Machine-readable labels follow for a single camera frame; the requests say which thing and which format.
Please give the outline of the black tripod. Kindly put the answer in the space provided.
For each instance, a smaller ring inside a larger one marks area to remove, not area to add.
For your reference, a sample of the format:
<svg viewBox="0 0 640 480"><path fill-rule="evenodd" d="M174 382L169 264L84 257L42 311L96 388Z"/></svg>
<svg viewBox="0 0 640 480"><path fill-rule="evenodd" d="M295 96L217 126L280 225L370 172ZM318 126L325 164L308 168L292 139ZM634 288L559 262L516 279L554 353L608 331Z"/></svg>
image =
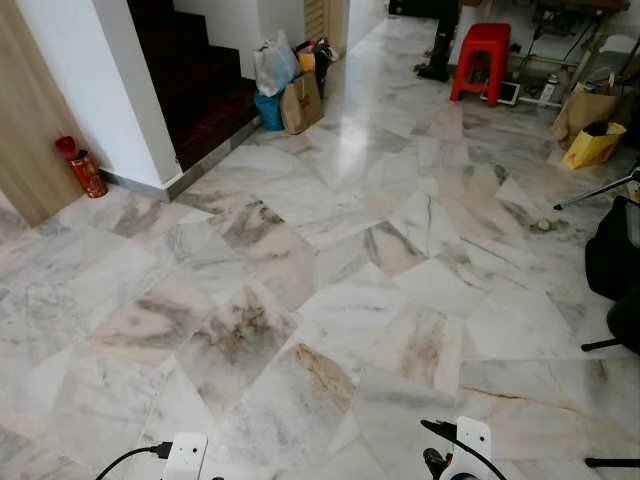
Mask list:
<svg viewBox="0 0 640 480"><path fill-rule="evenodd" d="M570 205L577 204L577 202L586 200L586 198L593 198L599 195L604 195L604 193L611 192L613 191L613 189L626 186L626 184L628 183L639 182L639 180L640 180L640 166L635 166L635 168L632 169L631 172L628 173L627 175L623 175L623 177L621 178L612 180L611 183L604 184L604 186L596 187L595 189L590 189L590 191L581 193L581 195L568 198L568 200L559 202L559 204L554 204L553 209L556 211L562 211Z"/></svg>

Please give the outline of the yellow bag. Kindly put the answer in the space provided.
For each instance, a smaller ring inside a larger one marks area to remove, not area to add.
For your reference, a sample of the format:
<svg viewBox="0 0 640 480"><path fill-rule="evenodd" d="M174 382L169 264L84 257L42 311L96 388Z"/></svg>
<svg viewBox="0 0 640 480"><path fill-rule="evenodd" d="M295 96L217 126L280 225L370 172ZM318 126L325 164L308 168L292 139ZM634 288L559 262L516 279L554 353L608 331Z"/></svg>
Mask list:
<svg viewBox="0 0 640 480"><path fill-rule="evenodd" d="M570 147L563 156L563 164L577 170L605 163L626 132L625 125L616 122L585 125L570 142Z"/></svg>

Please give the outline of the white tablet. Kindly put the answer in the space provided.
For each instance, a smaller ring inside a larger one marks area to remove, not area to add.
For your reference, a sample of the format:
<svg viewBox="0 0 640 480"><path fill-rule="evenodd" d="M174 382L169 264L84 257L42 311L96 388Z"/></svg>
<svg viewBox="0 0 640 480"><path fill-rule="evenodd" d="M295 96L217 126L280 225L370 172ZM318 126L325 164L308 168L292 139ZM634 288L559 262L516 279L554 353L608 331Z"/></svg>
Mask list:
<svg viewBox="0 0 640 480"><path fill-rule="evenodd" d="M521 83L507 81L500 83L498 104L515 106L520 99L521 90Z"/></svg>

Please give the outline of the large brown paper bag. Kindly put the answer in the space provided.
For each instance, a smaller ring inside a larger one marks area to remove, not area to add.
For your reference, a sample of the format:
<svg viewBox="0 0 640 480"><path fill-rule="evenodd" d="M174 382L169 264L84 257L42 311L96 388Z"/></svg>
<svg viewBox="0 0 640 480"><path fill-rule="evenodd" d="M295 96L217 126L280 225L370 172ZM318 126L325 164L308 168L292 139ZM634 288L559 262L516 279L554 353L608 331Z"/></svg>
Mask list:
<svg viewBox="0 0 640 480"><path fill-rule="evenodd" d="M576 84L564 99L550 134L559 147L567 150L586 125L611 119L622 99L608 90L589 91L585 83Z"/></svg>

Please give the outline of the small brown paper bag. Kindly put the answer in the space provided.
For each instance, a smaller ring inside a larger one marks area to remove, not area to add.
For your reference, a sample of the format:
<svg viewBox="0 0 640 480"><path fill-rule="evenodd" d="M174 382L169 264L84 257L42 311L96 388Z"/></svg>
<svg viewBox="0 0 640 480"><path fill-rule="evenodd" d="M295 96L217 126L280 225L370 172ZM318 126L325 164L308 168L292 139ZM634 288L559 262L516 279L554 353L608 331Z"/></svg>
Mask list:
<svg viewBox="0 0 640 480"><path fill-rule="evenodd" d="M280 99L284 131L300 134L323 119L323 91L314 70L303 70L282 92Z"/></svg>

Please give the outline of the blue bag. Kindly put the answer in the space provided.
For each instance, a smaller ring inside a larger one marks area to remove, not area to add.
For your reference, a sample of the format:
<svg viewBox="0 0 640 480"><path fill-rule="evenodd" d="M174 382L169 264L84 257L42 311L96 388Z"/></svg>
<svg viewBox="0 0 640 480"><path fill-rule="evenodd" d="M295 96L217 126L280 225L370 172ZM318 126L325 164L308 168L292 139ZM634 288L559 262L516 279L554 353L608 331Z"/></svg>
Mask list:
<svg viewBox="0 0 640 480"><path fill-rule="evenodd" d="M282 95L266 96L262 95L260 91L255 91L253 92L253 105L256 106L262 128L265 131L284 131Z"/></svg>

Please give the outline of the black upright appliance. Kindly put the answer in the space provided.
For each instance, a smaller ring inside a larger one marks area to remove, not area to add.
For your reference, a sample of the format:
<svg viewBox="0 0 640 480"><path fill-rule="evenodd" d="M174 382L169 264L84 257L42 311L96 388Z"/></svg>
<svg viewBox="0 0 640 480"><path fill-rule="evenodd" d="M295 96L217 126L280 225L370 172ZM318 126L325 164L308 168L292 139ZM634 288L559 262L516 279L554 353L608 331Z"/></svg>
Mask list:
<svg viewBox="0 0 640 480"><path fill-rule="evenodd" d="M451 59L452 44L460 23L460 0L422 0L422 14L436 20L433 44L425 52L428 60L413 68L417 77L429 81L448 82L448 65Z"/></svg>

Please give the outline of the red plastic stool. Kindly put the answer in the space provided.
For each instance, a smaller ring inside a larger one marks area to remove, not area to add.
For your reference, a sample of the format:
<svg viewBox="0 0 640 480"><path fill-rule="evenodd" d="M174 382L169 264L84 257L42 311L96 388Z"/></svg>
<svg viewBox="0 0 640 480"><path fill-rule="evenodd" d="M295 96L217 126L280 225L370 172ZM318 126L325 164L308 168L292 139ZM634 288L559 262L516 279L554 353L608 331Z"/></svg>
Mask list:
<svg viewBox="0 0 640 480"><path fill-rule="evenodd" d="M486 102L495 106L506 81L507 55L512 28L506 23L476 23L463 37L460 63L454 69L452 102L463 92L484 93Z"/></svg>

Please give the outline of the black bag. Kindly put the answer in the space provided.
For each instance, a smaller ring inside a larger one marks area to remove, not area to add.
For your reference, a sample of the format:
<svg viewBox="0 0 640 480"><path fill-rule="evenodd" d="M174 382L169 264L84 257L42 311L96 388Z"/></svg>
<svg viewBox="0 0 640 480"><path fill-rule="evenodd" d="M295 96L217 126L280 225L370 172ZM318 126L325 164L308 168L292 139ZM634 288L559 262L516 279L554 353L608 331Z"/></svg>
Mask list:
<svg viewBox="0 0 640 480"><path fill-rule="evenodd" d="M324 96L326 93L326 74L337 59L337 52L333 50L330 42L326 38L302 42L302 44L294 46L294 55L296 55L302 72L314 74L321 96Z"/></svg>

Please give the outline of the white plastic bag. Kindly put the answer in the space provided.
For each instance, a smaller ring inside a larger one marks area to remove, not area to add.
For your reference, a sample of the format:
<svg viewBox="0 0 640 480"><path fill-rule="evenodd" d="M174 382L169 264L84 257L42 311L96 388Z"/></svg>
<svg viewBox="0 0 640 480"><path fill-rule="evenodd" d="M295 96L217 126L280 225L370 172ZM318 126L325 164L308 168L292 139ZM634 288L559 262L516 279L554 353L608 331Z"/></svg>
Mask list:
<svg viewBox="0 0 640 480"><path fill-rule="evenodd" d="M302 73L283 29L279 29L274 38L268 38L253 51L253 64L257 91L266 97L279 95Z"/></svg>

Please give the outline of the dark wooden staircase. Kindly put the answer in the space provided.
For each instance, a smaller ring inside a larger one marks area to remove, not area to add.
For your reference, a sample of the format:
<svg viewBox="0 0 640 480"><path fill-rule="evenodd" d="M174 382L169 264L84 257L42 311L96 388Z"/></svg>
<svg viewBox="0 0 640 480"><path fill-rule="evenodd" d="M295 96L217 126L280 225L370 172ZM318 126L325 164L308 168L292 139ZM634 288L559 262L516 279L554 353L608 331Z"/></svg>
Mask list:
<svg viewBox="0 0 640 480"><path fill-rule="evenodd" d="M125 0L183 172L257 116L256 91L232 47L210 44L204 15L173 0Z"/></svg>

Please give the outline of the red canister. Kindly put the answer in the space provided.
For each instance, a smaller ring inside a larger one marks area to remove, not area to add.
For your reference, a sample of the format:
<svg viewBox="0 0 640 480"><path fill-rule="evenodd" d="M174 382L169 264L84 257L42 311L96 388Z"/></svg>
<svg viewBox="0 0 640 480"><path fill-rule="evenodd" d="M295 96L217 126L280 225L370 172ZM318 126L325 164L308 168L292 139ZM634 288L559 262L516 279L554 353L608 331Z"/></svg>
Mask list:
<svg viewBox="0 0 640 480"><path fill-rule="evenodd" d="M109 192L108 186L101 178L99 169L95 161L90 156L90 152L79 148L76 140L70 136L63 136L55 141L55 148L59 154L67 161L70 169L79 182L79 186L87 193L88 197L101 198Z"/></svg>

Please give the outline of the cluttered folding table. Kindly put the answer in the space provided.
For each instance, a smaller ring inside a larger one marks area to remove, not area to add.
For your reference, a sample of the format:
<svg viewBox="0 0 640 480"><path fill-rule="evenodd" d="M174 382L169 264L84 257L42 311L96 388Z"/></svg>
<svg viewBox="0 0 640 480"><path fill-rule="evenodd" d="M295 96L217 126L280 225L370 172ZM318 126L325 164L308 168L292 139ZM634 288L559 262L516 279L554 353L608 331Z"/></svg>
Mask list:
<svg viewBox="0 0 640 480"><path fill-rule="evenodd" d="M631 0L513 0L509 81L516 102L559 106L576 88L634 76L640 33Z"/></svg>

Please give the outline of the light wooden door panel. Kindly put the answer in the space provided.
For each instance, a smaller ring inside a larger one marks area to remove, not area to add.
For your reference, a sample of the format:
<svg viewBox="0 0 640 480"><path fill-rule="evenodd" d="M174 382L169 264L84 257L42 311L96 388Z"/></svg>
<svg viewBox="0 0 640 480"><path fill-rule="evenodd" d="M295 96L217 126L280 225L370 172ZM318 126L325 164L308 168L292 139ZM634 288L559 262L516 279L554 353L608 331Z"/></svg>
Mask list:
<svg viewBox="0 0 640 480"><path fill-rule="evenodd" d="M17 0L0 0L0 195L29 227L84 195L55 147L79 134Z"/></svg>

